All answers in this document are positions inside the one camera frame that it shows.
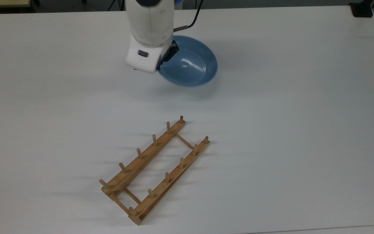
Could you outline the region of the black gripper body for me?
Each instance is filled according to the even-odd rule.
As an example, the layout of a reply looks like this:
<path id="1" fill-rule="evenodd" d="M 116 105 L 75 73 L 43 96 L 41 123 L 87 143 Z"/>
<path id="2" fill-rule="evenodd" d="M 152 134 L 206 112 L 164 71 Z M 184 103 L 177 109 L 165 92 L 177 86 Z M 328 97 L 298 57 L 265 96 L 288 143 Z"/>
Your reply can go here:
<path id="1" fill-rule="evenodd" d="M 157 71 L 160 71 L 162 64 L 165 62 L 168 62 L 174 55 L 175 55 L 175 49 L 169 48 L 167 52 L 163 55 L 163 57 L 159 59 L 157 63 Z"/>

